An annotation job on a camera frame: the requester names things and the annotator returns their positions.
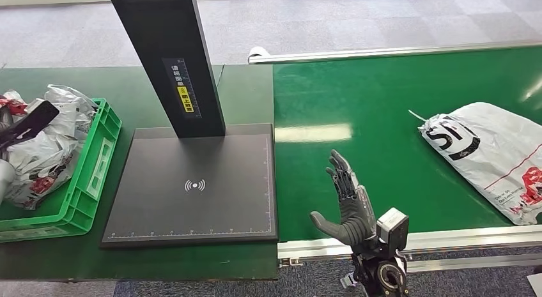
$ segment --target robotic hand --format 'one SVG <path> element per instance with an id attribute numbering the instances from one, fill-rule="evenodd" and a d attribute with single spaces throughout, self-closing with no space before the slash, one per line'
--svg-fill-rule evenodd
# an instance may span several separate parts
<path id="1" fill-rule="evenodd" d="M 329 162 L 335 170 L 327 167 L 341 210 L 341 224 L 329 222 L 317 211 L 311 212 L 314 225 L 325 234 L 349 246 L 368 244 L 376 238 L 376 219 L 369 197 L 359 185 L 350 164 L 337 151 L 332 150 Z"/>
<path id="2" fill-rule="evenodd" d="M 391 208 L 376 221 L 369 196 L 348 161 L 332 150 L 329 162 L 335 170 L 326 171 L 337 191 L 341 223 L 329 222 L 317 211 L 310 217 L 320 231 L 352 248 L 355 269 L 341 279 L 343 287 L 361 282 L 369 296 L 408 296 L 407 260 L 399 255 L 407 244 L 408 217 Z"/>

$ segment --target green table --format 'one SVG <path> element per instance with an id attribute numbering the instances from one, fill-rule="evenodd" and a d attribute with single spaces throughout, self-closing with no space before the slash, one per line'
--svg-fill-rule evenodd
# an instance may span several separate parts
<path id="1" fill-rule="evenodd" d="M 219 95 L 229 124 L 269 122 L 274 111 L 281 241 L 325 238 L 308 217 L 312 210 L 338 220 L 324 172 L 332 148 L 349 159 L 375 213 L 397 207 L 410 216 L 411 232 L 501 227 L 511 224 L 429 147 L 408 109 L 430 117 L 484 101 L 542 123 L 541 60 L 542 47 L 528 47 L 227 66 Z M 277 276 L 274 244 L 99 250 L 132 130 L 169 123 L 140 68 L 0 70 L 0 91 L 16 88 L 25 98 L 41 95 L 48 83 L 106 97 L 123 131 L 91 232 L 0 245 L 0 278 Z M 132 95 L 141 101 L 130 107 Z"/>
<path id="2" fill-rule="evenodd" d="M 272 67 L 214 68 L 227 124 L 273 121 Z M 47 68 L 0 70 L 0 91 L 16 89 L 26 100 L 64 84 L 104 97 L 123 121 L 92 230 L 83 236 L 0 244 L 0 278 L 28 280 L 202 280 L 276 278 L 276 243 L 101 250 L 107 215 L 134 128 L 170 126 L 144 70 Z"/>
<path id="3" fill-rule="evenodd" d="M 377 217 L 394 206 L 409 215 L 410 232 L 512 225 L 425 142 L 408 110 L 429 118 L 488 102 L 542 123 L 541 61 L 542 47 L 525 47 L 275 65 L 275 134 L 336 136 L 275 139 L 281 241 L 327 237 L 310 211 L 339 220 L 324 171 L 332 148 Z"/>

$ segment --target green plastic crate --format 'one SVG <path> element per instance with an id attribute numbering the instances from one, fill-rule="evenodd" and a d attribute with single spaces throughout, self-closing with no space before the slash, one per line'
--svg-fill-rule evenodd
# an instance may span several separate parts
<path id="1" fill-rule="evenodd" d="M 122 121 L 103 98 L 71 180 L 49 194 L 35 211 L 8 202 L 0 206 L 0 243 L 59 238 L 92 227 Z"/>

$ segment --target metal frame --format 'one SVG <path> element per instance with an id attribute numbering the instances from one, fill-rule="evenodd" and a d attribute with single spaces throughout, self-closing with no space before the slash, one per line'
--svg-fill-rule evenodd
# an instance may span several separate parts
<path id="1" fill-rule="evenodd" d="M 477 43 L 453 47 L 407 47 L 355 51 L 315 52 L 303 54 L 280 54 L 270 56 L 252 56 L 249 57 L 249 64 L 303 63 L 311 61 L 330 61 L 335 59 L 356 59 L 360 57 L 409 56 L 412 54 L 423 55 L 458 51 L 492 50 L 536 46 L 542 46 L 542 42 Z"/>
<path id="2" fill-rule="evenodd" d="M 453 231 L 420 232 L 408 235 L 402 254 L 420 254 L 493 247 L 529 247 L 542 245 L 542 225 L 496 227 Z M 352 250 L 334 238 L 287 241 L 277 245 L 279 259 L 350 258 Z"/>

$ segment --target gray carpet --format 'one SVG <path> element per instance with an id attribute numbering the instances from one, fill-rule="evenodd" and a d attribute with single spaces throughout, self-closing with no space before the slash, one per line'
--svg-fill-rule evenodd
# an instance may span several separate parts
<path id="1" fill-rule="evenodd" d="M 483 42 L 542 41 L 542 0 L 199 0 L 214 64 L 246 62 L 259 45 L 272 54 Z M 0 8 L 0 68 L 135 66 L 139 60 L 109 3 Z M 539 248 L 518 250 L 539 253 Z M 414 259 L 505 255 L 511 249 Z M 362 296 L 338 278 L 347 261 L 279 271 L 275 282 L 3 282 L 26 296 Z M 414 273 L 412 296 L 533 296 L 532 267 Z"/>
<path id="2" fill-rule="evenodd" d="M 542 0 L 199 0 L 211 61 L 272 54 L 542 40 Z M 0 66 L 134 66 L 109 3 L 0 8 Z"/>

